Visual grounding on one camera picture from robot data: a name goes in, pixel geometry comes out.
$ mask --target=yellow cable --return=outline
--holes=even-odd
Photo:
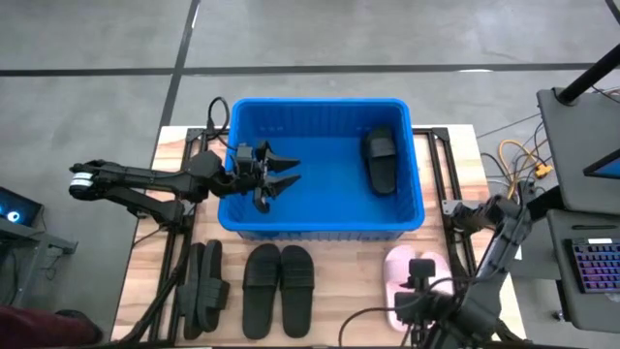
[[[544,140],[540,144],[537,144],[536,147],[538,148],[541,145],[545,144],[546,142],[547,142],[547,140]],[[502,162],[502,165],[504,165],[504,168],[506,169],[506,173],[507,174],[509,174],[511,172],[511,169],[506,164],[506,160],[504,160],[504,145],[506,145],[507,143],[514,144],[514,145],[520,147],[521,150],[523,150],[523,152],[525,152],[528,155],[528,159],[531,159],[532,162],[534,162],[534,166],[538,166],[538,161],[537,161],[538,159],[522,143],[520,143],[518,141],[515,141],[515,140],[503,140],[503,141],[500,142],[500,145],[498,147],[498,153],[499,153],[499,156],[500,156],[500,161]],[[526,165],[527,165],[527,160],[525,160],[523,162],[523,165],[521,166],[519,171],[516,171],[513,174],[513,177],[512,177],[512,180],[511,180],[511,186],[509,187],[509,191],[508,191],[508,198],[509,199],[514,194],[514,190],[516,189],[516,183],[518,182],[519,175],[521,174],[521,172],[523,172],[523,170],[525,169]]]
[[[498,152],[498,154],[500,156],[500,161],[502,162],[502,165],[504,165],[504,169],[506,169],[506,173],[507,174],[509,174],[511,172],[511,169],[506,164],[506,160],[504,160],[504,145],[506,143],[514,144],[514,145],[520,147],[526,154],[528,154],[528,157],[530,159],[532,159],[532,161],[534,161],[534,164],[536,164],[536,158],[534,157],[534,155],[532,154],[532,152],[530,150],[526,149],[525,146],[523,146],[523,144],[521,144],[520,142],[515,141],[515,140],[503,140],[503,141],[500,142],[500,145],[499,145],[499,148],[497,149],[497,152]]]

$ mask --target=desk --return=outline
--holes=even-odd
[[[464,200],[485,201],[489,193],[471,125],[450,125],[454,161]],[[164,127],[158,140],[153,169],[177,171],[180,167],[187,127]],[[282,310],[280,296],[276,295],[273,323],[269,335],[261,340],[249,340],[241,330],[243,269],[249,253],[260,242],[246,241],[236,233],[225,231],[217,220],[218,198],[211,196],[197,208],[196,226],[193,242],[206,242],[217,238],[224,244],[222,261],[223,279],[231,283],[227,309],[221,312],[220,325],[214,333],[203,333],[198,339],[186,341],[182,334],[177,337],[177,345],[186,346],[302,346],[337,345],[338,330],[342,322],[357,310],[369,306],[381,306],[384,301],[382,278],[383,259],[395,245],[412,244],[418,253],[434,251],[447,255],[442,227],[441,212],[433,179],[429,146],[425,137],[415,136],[416,156],[423,193],[426,219],[415,232],[405,233],[398,241],[358,242],[358,241],[276,241],[280,248],[288,244],[298,244],[308,250],[315,263],[314,304],[312,327],[304,338],[292,339],[282,329]],[[220,156],[225,148],[212,142],[209,145]],[[440,151],[442,167],[446,159]],[[444,183],[450,191],[450,181]],[[170,194],[149,193],[159,200],[169,200]],[[157,229],[150,220],[142,220],[136,238]],[[483,231],[473,235],[472,243],[477,261],[482,258],[492,233]],[[180,246],[181,237],[176,246]],[[125,283],[118,305],[112,339],[121,338],[136,323],[153,300],[162,265],[166,233],[155,236],[139,244],[130,257]],[[517,335],[524,337],[525,331],[512,287],[507,278],[502,289],[502,319]],[[171,297],[164,311],[162,333],[168,328]],[[398,345],[402,333],[397,333],[388,325],[385,313],[365,314],[349,324],[344,335],[347,346],[391,346]]]
[[[620,237],[620,228],[575,230],[573,225],[620,226],[620,218],[602,214],[586,214],[552,209],[547,213],[551,237],[558,258],[562,279],[559,291],[567,321],[580,330],[620,333],[618,294],[582,294],[574,276],[573,261],[564,241],[570,238]]]

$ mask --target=computer screen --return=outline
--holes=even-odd
[[[620,149],[583,170],[584,175],[620,179]]]
[[[41,204],[0,187],[0,218],[32,227],[41,207]]]

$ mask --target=pink slipper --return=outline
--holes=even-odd
[[[409,245],[401,245],[392,248],[384,260],[384,282],[386,284],[386,305],[394,307],[394,295],[396,292],[412,292],[401,287],[409,277],[409,261],[416,258],[416,251]],[[396,319],[396,312],[387,312],[387,321],[397,331],[404,333],[407,325],[403,325]]]
[[[445,277],[452,277],[450,267],[442,255],[435,252],[424,252],[421,259],[432,259],[435,261],[435,276],[428,278],[428,284],[432,285],[433,282]],[[452,281],[442,281],[437,286],[433,287],[433,291],[441,292],[447,295],[454,294],[454,288],[452,287]]]

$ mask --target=black robotic arm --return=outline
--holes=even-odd
[[[423,337],[424,341],[415,343],[418,348],[484,347],[494,333],[501,334],[503,339],[518,340],[505,331],[505,325],[499,320],[502,310],[499,295],[508,275],[508,266],[519,245],[532,231],[529,210],[496,196],[478,207],[459,203],[450,214],[450,222],[464,237],[489,226],[495,227],[495,234],[476,276],[455,279],[465,287],[454,296],[433,292],[433,285],[414,293],[397,293],[395,305],[398,318],[406,324],[435,322]],[[419,263],[424,261],[412,260],[410,270],[420,270],[416,266]],[[412,272],[413,279],[427,276]]]
[[[298,160],[279,157],[267,142],[255,150],[242,144],[232,158],[233,171],[227,172],[222,159],[212,150],[194,155],[186,169],[176,173],[121,166],[105,160],[74,164],[70,171],[74,178],[69,193],[78,200],[107,199],[125,206],[133,214],[152,215],[161,225],[180,222],[184,212],[181,200],[201,203],[209,192],[217,197],[230,194],[254,193],[254,204],[263,213],[269,211],[265,198],[275,198],[293,185],[298,174],[274,177],[268,174],[285,171],[299,164]],[[160,202],[133,189],[171,192],[175,200]]]

